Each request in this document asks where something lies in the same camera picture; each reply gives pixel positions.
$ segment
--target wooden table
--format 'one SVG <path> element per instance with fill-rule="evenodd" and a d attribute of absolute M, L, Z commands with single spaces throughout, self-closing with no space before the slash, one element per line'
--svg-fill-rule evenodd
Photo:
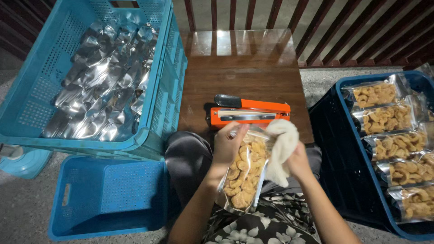
<path fill-rule="evenodd" d="M 288 103 L 300 140 L 313 142 L 289 29 L 190 32 L 181 37 L 188 67 L 178 130 L 211 140 L 204 106 L 214 102 L 216 94 L 228 94 Z"/>

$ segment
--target white cloth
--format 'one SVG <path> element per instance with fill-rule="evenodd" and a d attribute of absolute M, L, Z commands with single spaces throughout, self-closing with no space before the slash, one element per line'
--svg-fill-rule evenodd
<path fill-rule="evenodd" d="M 281 187 L 288 187 L 286 178 L 290 177 L 291 173 L 284 163 L 294 152 L 299 141 L 297 127 L 287 120 L 277 119 L 267 126 L 266 131 L 276 135 L 277 138 L 268 162 L 265 179 L 273 181 Z"/>

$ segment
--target blue basket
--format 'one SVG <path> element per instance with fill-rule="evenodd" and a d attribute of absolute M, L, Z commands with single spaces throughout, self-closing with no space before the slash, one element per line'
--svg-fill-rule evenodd
<path fill-rule="evenodd" d="M 69 156 L 60 168 L 48 235 L 67 241 L 153 231 L 167 216 L 164 162 Z"/>
<path fill-rule="evenodd" d="M 58 0 L 0 107 L 0 142 L 106 158 L 160 161 L 178 127 L 187 58 L 170 0 L 137 0 L 114 8 L 108 0 Z M 56 108 L 50 104 L 72 67 L 71 56 L 90 24 L 132 14 L 160 27 L 138 132 L 124 142 L 39 138 Z"/>
<path fill-rule="evenodd" d="M 340 92 L 343 86 L 384 80 L 391 74 L 342 78 L 309 109 L 315 142 L 322 150 L 321 186 L 338 212 L 349 221 L 413 241 L 434 240 L 432 221 L 395 223 Z M 433 80 L 417 71 L 406 71 L 404 74 L 413 90 L 426 94 L 432 110 Z"/>

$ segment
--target terrazzo floor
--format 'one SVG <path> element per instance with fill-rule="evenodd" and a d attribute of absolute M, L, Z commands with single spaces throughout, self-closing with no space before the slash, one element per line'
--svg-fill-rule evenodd
<path fill-rule="evenodd" d="M 302 69 L 300 71 L 307 106 L 311 107 L 340 78 L 373 73 L 396 72 L 399 69 Z M 17 70 L 0 70 L 0 103 L 17 74 Z M 0 243 L 46 244 L 53 243 L 47 235 L 57 176 L 64 153 L 54 153 L 42 172 L 33 180 L 24 180 L 0 171 Z M 408 244 L 416 243 L 401 239 L 388 232 L 348 222 L 363 243 Z M 168 227 L 146 233 L 97 237 L 60 243 L 165 243 Z"/>

